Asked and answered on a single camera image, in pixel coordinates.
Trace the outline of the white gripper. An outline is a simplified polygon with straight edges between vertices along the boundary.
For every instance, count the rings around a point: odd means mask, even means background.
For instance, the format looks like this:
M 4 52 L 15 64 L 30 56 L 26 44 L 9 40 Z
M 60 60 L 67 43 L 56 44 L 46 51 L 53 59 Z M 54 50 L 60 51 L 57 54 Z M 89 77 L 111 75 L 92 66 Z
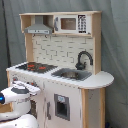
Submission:
M 39 87 L 35 87 L 21 81 L 14 81 L 12 85 L 14 87 L 17 87 L 18 89 L 20 89 L 21 87 L 26 87 L 31 95 L 37 95 L 41 92 L 41 89 Z

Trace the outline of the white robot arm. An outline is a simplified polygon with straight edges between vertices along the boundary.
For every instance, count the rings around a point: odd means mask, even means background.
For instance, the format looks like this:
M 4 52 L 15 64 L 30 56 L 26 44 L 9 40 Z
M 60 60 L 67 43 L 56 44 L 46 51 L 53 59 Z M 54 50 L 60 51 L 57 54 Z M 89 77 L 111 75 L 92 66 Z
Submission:
M 0 92 L 0 103 L 12 104 L 13 111 L 0 113 L 0 128 L 39 128 L 37 119 L 30 114 L 32 95 L 40 93 L 40 88 L 14 81 Z

